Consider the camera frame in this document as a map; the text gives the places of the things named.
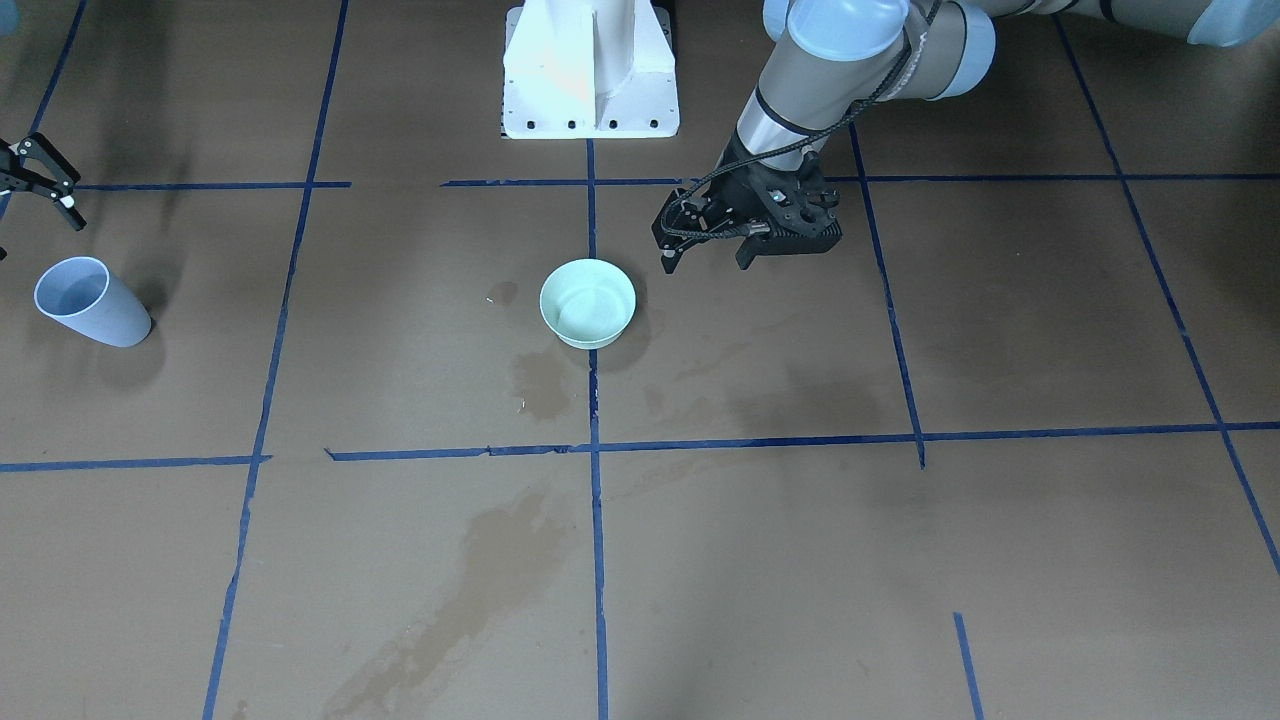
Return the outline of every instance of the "wet spot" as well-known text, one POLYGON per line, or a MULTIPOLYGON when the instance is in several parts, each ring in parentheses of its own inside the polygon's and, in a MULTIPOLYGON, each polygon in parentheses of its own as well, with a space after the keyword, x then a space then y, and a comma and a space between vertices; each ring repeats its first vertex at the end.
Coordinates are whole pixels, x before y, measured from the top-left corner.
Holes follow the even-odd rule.
POLYGON ((485 296, 485 301, 492 305, 498 305, 499 307, 506 307, 516 300, 517 291, 520 291, 520 286, 516 283, 498 283, 489 288, 489 295, 485 296))
POLYGON ((567 524, 530 495, 476 515, 463 539, 457 588, 424 609, 329 698, 325 720, 425 717, 485 630, 536 597, 564 561, 567 524))
POLYGON ((716 359, 695 363, 692 368, 682 370, 680 374, 672 378, 672 382, 680 382, 689 378, 701 378, 704 375, 708 375, 714 370, 717 370, 722 364, 724 364, 726 360, 728 360, 735 355, 739 355, 748 347, 751 346, 745 342, 732 342, 724 346, 724 348, 721 350, 719 355, 716 359))
POLYGON ((564 391, 568 368, 556 347, 545 352, 532 352, 516 359, 512 395, 520 398, 521 415, 535 420, 550 420, 563 415, 572 401, 564 391))

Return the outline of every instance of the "overturned cup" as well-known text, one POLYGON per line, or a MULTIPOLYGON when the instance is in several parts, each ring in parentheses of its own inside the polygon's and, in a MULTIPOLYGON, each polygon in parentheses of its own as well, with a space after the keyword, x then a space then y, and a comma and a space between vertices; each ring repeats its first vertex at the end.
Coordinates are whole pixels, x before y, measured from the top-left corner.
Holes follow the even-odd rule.
POLYGON ((151 332, 151 315, 97 258, 68 258, 36 282, 36 307, 101 343, 131 347, 151 332))

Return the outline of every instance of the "grid line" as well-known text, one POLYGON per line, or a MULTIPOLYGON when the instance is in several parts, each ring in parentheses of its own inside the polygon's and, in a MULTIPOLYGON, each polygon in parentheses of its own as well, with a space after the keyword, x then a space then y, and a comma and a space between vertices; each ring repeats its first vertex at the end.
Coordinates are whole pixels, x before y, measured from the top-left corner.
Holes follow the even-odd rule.
MULTIPOLYGON (((1226 423, 1231 432, 1280 430, 1280 420, 1256 423, 1226 423)), ((1098 438, 1132 436, 1165 436, 1215 433, 1220 428, 1215 423, 1189 423, 1169 425, 1105 425, 1085 428, 1032 428, 1009 430, 957 430, 922 433, 924 442, 989 442, 1010 439, 1048 439, 1048 438, 1098 438)), ((600 454, 613 452, 659 452, 668 450, 733 450, 750 447, 822 447, 832 445, 890 445, 914 443, 914 433, 886 433, 864 436, 801 436, 801 437, 763 437, 763 438, 721 438, 721 439, 667 439, 635 442, 600 442, 600 454)), ((485 447, 454 447, 425 450, 383 450, 334 452, 325 448, 334 462, 372 462, 393 460, 434 460, 445 457, 508 457, 513 455, 580 455, 595 452, 593 443, 579 445, 512 445, 485 447)))
POLYGON ((978 692, 978 675, 973 670, 973 652, 969 651, 969 633, 964 626, 964 615, 952 612, 951 618, 956 624, 956 642, 960 643, 960 660, 964 662, 964 676, 969 684, 969 702, 973 705, 973 719, 984 720, 982 693, 978 692))
POLYGON ((1178 301, 1174 299, 1172 290, 1169 287, 1169 279, 1165 277, 1165 270, 1161 268, 1160 259, 1156 256, 1156 247, 1151 242, 1151 236, 1147 232, 1147 224, 1142 219, 1142 213, 1138 210, 1138 202, 1134 200, 1133 190, 1129 187, 1129 181, 1125 178, 1124 169, 1120 165, 1120 158, 1116 155, 1115 146, 1111 143, 1111 136, 1107 133, 1106 124, 1102 122, 1102 113, 1098 110, 1097 102, 1093 100, 1093 94, 1089 91, 1089 85, 1084 78, 1084 70, 1080 68, 1075 51, 1071 49, 1071 41, 1066 35, 1066 28, 1062 26, 1062 20, 1056 15, 1053 17, 1053 27, 1057 29, 1057 36, 1062 41, 1062 50, 1066 53, 1066 58, 1071 64, 1071 70, 1075 73, 1075 78, 1080 85, 1080 92, 1084 94, 1084 100, 1089 106, 1089 113, 1093 115, 1093 122, 1098 126, 1098 135, 1102 137, 1102 145, 1106 147, 1107 155, 1111 158, 1111 164, 1115 167, 1116 178, 1120 181, 1120 187, 1129 204, 1129 211, 1133 215, 1133 220, 1138 225, 1138 234, 1142 237, 1142 245, 1147 251, 1147 259, 1151 261, 1151 269, 1156 274, 1160 290, 1165 295, 1165 302, 1169 305, 1169 311, 1172 315, 1174 324, 1178 325, 1178 332, 1181 334, 1183 346, 1187 350, 1187 357, 1190 360, 1192 368, 1196 370, 1196 379, 1199 382, 1201 389, 1204 393, 1204 401, 1208 404, 1210 413, 1213 415, 1213 421, 1222 436, 1222 445, 1226 446, 1226 454, 1231 460, 1231 466, 1240 483, 1240 489, 1244 492, 1244 497, 1249 503, 1249 510, 1253 512, 1253 520, 1257 523, 1258 532, 1262 534, 1262 542, 1266 544, 1267 553, 1271 556, 1271 565, 1275 568, 1276 574, 1280 574, 1280 552, 1276 551, 1276 543, 1271 537, 1271 529, 1267 527, 1266 518, 1262 515, 1262 509, 1258 506, 1258 500, 1253 495, 1253 486, 1249 483, 1249 478, 1244 473, 1244 466, 1240 464, 1240 457, 1235 452, 1235 443, 1231 442, 1231 433, 1226 421, 1222 419, 1222 413, 1217 406, 1217 400, 1213 397, 1213 391, 1210 388, 1204 368, 1201 365, 1199 356, 1196 354, 1196 345, 1192 342, 1190 332, 1187 329, 1183 314, 1178 309, 1178 301))
POLYGON ((182 192, 195 190, 329 190, 349 188, 348 181, 297 181, 297 182, 173 182, 173 183, 122 183, 78 184, 76 191, 92 192, 182 192))
MULTIPOLYGON (((270 460, 259 457, 259 462, 270 460)), ((248 465, 252 455, 220 455, 214 457, 133 457, 120 460, 52 460, 45 462, 0 462, 0 474, 50 473, 64 470, 124 470, 138 468, 196 468, 200 465, 248 465)))
MULTIPOLYGON (((586 141, 586 249, 595 259, 595 141, 586 141)), ((604 506, 600 480, 600 368, 595 350, 588 351, 586 407, 591 442, 591 552, 595 565, 595 698, 596 716, 609 720, 609 643, 604 623, 604 506)))
POLYGON ((867 165, 863 163, 863 149, 858 142, 858 131, 849 124, 849 142, 854 149, 854 161, 858 163, 858 184, 863 191, 863 205, 867 209, 867 227, 872 236, 872 249, 876 251, 876 268, 879 270, 881 284, 884 286, 884 309, 888 313, 888 328, 893 336, 893 352, 897 355, 897 370, 902 377, 902 395, 906 397, 906 413, 911 419, 911 432, 915 434, 915 452, 924 468, 924 437, 920 430, 920 415, 915 407, 915 392, 911 389, 911 373, 906 368, 906 351, 902 348, 902 332, 897 325, 897 307, 893 305, 893 290, 888 282, 888 269, 884 265, 884 250, 879 241, 879 227, 876 224, 876 208, 872 204, 872 188, 867 183, 867 165))
MULTIPOLYGON (((477 178, 452 179, 440 187, 584 187, 596 186, 649 186, 684 184, 696 182, 698 176, 685 178, 477 178)), ((827 181, 836 183, 872 184, 900 182, 1213 182, 1213 181, 1280 181, 1280 173, 1001 173, 1001 174, 902 174, 902 176, 829 176, 827 181)))
POLYGON ((284 333, 289 320, 289 297, 293 292, 293 278, 298 269, 298 254, 302 250, 302 240, 307 227, 307 214, 311 209, 312 183, 315 183, 316 169, 320 164, 320 149, 324 146, 325 120, 329 115, 329 100, 333 97, 334 78, 338 74, 338 56, 342 51, 343 31, 347 26, 348 0, 342 0, 338 9, 338 27, 334 32, 333 50, 329 55, 329 74, 325 79, 324 95, 320 101, 320 114, 316 119, 315 138, 311 143, 311 163, 307 168, 307 186, 302 191, 302 205, 298 209, 298 225, 293 236, 293 251, 289 256, 289 269, 284 279, 284 292, 280 299, 280 314, 276 320, 275 343, 271 347, 271 364, 266 374, 266 387, 262 392, 262 415, 259 420, 257 434, 253 439, 253 459, 248 466, 248 478, 244 483, 244 500, 241 505, 239 537, 236 543, 236 569, 230 582, 227 584, 227 594, 223 600, 223 614, 218 624, 218 642, 214 646, 212 666, 209 671, 209 689, 205 693, 204 720, 214 719, 214 707, 218 702, 218 687, 221 680, 223 661, 227 657, 227 639, 230 635, 232 615, 236 610, 236 594, 239 588, 241 569, 244 564, 244 544, 248 539, 250 503, 257 488, 257 475, 261 468, 260 457, 266 445, 266 429, 271 419, 271 401, 275 396, 275 379, 280 369, 280 354, 284 347, 284 333))

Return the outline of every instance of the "cup rim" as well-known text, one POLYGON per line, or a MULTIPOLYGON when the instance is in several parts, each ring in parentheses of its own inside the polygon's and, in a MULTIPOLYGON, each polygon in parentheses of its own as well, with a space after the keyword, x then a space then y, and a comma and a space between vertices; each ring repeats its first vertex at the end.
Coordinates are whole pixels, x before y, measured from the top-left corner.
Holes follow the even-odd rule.
POLYGON ((97 304, 101 302, 104 297, 106 297, 106 291, 109 291, 109 290, 111 290, 111 270, 108 269, 106 263, 99 260, 97 258, 91 258, 88 255, 77 255, 74 258, 67 258, 65 260, 59 260, 58 263, 54 263, 47 270, 45 270, 40 275, 40 279, 36 281, 36 288, 35 288, 35 291, 32 291, 32 300, 36 302, 36 309, 40 310, 41 313, 44 313, 45 315, 49 315, 50 318, 76 318, 78 315, 83 315, 84 313, 88 313, 95 306, 97 306, 97 304), (97 266, 97 269, 100 269, 102 272, 102 274, 106 275, 106 282, 102 283, 102 292, 100 292, 97 295, 97 297, 93 299, 93 302, 90 302, 88 305, 86 305, 84 307, 81 307, 79 310, 77 310, 74 313, 67 313, 67 314, 50 313, 47 309, 45 309, 44 304, 40 302, 40 286, 42 286, 45 283, 45 279, 54 270, 61 268, 63 265, 65 265, 68 263, 74 263, 74 261, 78 261, 78 260, 88 260, 88 261, 93 263, 97 266))

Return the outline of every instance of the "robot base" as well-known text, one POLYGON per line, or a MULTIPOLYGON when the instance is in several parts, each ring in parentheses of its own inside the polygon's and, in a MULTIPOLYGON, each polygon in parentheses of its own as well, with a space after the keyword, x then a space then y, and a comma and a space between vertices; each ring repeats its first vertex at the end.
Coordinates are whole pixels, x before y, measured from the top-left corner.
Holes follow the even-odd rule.
POLYGON ((671 17, 648 0, 526 0, 507 13, 502 127, 515 140, 671 137, 671 17))

